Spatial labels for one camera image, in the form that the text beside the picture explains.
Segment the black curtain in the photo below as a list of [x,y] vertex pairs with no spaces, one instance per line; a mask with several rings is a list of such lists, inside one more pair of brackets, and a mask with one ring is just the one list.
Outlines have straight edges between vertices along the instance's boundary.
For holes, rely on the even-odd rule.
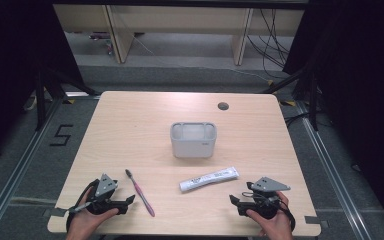
[[384,0],[308,0],[284,67],[309,61],[338,12],[317,78],[330,117],[384,208]]
[[0,143],[40,74],[82,83],[53,0],[0,0]]

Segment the small colourful objects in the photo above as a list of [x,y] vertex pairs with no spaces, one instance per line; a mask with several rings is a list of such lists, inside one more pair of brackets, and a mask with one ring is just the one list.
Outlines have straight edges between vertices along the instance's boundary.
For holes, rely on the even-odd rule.
[[111,36],[108,32],[92,32],[89,35],[89,38],[94,41],[100,41],[102,40],[105,43],[105,46],[107,48],[107,53],[109,55],[113,54],[113,46],[111,41]]

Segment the metal floor rail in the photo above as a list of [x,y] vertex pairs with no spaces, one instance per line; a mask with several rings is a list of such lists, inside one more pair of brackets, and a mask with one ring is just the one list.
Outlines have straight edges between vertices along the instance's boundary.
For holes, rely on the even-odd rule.
[[321,139],[319,132],[315,129],[308,118],[303,119],[303,125],[309,135],[309,138],[317,152],[319,160],[327,174],[335,195],[342,207],[342,210],[356,236],[357,240],[372,240],[372,236],[360,214],[354,200],[349,194],[336,166],[334,165],[330,154]]
[[5,186],[0,192],[0,220],[2,219],[14,192],[17,190],[20,182],[22,181],[35,153],[37,152],[44,136],[47,133],[49,125],[59,109],[63,100],[53,100],[46,112],[45,120],[42,125],[33,133],[25,151],[23,152],[20,160],[12,171]]

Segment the person's right hand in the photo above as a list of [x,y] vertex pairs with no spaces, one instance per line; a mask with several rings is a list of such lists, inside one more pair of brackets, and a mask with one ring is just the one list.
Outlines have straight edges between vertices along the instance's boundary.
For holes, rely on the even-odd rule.
[[251,213],[249,217],[260,226],[260,237],[267,237],[269,240],[293,240],[291,221],[282,210],[278,210],[272,219],[265,219],[258,213]]

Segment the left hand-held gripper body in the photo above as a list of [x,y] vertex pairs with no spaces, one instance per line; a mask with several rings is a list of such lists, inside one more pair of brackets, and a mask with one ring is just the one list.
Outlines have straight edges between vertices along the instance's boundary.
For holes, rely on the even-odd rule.
[[117,182],[103,173],[100,179],[92,182],[87,201],[87,210],[94,215],[100,215],[112,208],[111,196],[118,187]]

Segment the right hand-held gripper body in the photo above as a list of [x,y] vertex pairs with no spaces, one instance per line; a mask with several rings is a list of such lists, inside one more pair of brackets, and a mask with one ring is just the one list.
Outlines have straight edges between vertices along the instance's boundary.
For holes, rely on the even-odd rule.
[[250,190],[249,197],[253,199],[247,210],[252,210],[267,220],[274,218],[278,211],[290,216],[290,210],[284,206],[284,201],[278,194],[278,191],[289,190],[289,186],[269,177],[262,177],[255,183],[248,182],[247,187]]

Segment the white toothpaste tube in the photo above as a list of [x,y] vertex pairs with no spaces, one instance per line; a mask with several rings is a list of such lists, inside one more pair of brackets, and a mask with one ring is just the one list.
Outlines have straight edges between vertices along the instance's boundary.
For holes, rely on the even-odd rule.
[[179,184],[179,187],[182,192],[187,192],[209,184],[230,181],[238,177],[238,171],[234,167],[229,167],[183,181]]

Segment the person's left hand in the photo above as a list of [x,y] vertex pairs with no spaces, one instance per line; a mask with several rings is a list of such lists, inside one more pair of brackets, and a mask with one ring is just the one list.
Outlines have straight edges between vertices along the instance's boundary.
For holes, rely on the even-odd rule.
[[116,216],[116,208],[99,215],[90,213],[87,209],[76,213],[70,223],[66,240],[88,240],[95,230],[106,220]]

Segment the grey tape piece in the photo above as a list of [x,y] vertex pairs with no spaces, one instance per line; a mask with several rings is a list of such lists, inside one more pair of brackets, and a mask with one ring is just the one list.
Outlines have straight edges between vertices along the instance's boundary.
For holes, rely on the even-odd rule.
[[306,224],[318,224],[321,228],[329,228],[329,223],[326,220],[321,220],[317,216],[305,216]]
[[46,209],[43,212],[43,215],[45,217],[50,217],[50,216],[64,217],[66,212],[67,212],[67,209],[52,208],[52,209]]

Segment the black tape numeral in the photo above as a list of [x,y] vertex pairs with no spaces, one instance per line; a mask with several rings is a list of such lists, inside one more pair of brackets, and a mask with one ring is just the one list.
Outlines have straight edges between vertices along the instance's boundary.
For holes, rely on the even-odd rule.
[[54,134],[54,137],[57,139],[57,142],[50,143],[50,146],[66,146],[71,138],[71,134],[67,132],[67,129],[71,129],[72,127],[72,124],[61,124]]

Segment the grey plastic holder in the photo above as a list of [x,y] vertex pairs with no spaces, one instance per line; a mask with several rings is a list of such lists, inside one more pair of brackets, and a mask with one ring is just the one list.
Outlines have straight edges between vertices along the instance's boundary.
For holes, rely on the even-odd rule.
[[177,158],[209,158],[214,152],[217,127],[210,122],[176,122],[170,128],[170,139]]

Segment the black metal stand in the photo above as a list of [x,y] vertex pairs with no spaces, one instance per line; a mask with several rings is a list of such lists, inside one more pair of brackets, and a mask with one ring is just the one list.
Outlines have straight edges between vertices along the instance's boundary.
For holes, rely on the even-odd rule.
[[68,75],[53,70],[49,67],[41,67],[35,80],[35,94],[37,101],[37,130],[40,130],[47,120],[47,110],[45,107],[45,92],[48,92],[53,100],[63,100],[67,94],[62,88],[62,83],[67,83],[91,96],[98,96],[99,92],[86,86],[82,79],[75,80]]
[[310,67],[305,66],[286,79],[280,81],[278,84],[270,86],[268,89],[262,91],[262,94],[272,94],[283,87],[297,81],[293,96],[301,97],[305,93],[309,97],[309,122],[315,131],[318,130],[317,126],[317,79]]

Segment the pink toothbrush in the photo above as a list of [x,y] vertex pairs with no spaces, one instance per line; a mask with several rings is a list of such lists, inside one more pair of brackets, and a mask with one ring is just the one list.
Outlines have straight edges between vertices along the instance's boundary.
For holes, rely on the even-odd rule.
[[146,197],[145,197],[143,191],[141,190],[140,186],[138,185],[138,183],[135,181],[132,172],[129,169],[125,169],[125,173],[128,176],[128,178],[131,180],[131,182],[134,186],[134,189],[136,190],[137,194],[139,195],[142,202],[144,203],[144,206],[145,206],[146,210],[148,211],[148,213],[150,214],[150,216],[155,217],[156,215],[155,215],[154,209],[152,208],[149,201],[146,199]]

